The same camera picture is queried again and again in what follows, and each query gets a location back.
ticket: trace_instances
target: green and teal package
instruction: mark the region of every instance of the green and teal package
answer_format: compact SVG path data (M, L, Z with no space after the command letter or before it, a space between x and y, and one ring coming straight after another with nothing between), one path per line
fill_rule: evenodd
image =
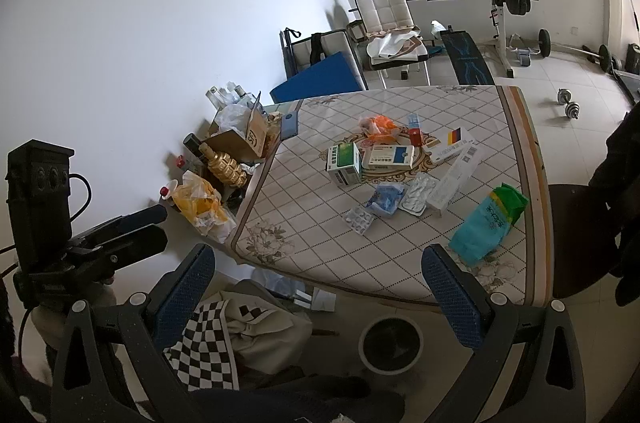
M362 181L360 151L355 143L338 143L326 156L326 171L337 185L354 185Z
M468 265L496 248L520 218L529 200L512 186L496 187L453 234L449 247Z

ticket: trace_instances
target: blue gripper pad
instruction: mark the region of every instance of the blue gripper pad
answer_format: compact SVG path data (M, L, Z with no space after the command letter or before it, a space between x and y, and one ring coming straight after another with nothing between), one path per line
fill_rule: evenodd
M458 342L464 347L479 349L485 334L482 313L456 277L452 266L462 273L439 244L432 244L423 250L422 276Z
M196 245L175 271L154 286L147 313L156 349L171 347L182 336L189 318L216 272L216 257L206 244Z

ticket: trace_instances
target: silver dumbbell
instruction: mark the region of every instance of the silver dumbbell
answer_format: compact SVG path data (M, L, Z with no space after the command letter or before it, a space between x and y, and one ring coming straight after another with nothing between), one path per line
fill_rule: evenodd
M566 114L567 118L578 119L580 106L576 102L571 101L571 91L568 89L558 89L558 104L565 106L564 114Z

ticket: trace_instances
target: teal bag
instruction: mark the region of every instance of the teal bag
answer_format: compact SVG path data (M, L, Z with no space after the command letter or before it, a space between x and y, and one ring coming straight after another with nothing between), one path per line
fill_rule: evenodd
M529 200L503 183L496 187L453 234L449 247L469 266L495 249L524 212Z

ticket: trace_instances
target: black camera device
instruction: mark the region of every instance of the black camera device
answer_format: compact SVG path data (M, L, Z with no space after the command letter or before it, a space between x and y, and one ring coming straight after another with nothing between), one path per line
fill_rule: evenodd
M161 253L166 235L155 205L72 237L68 197L73 149L31 140L8 155L9 216L20 268L14 284L25 308L66 311L92 282Z

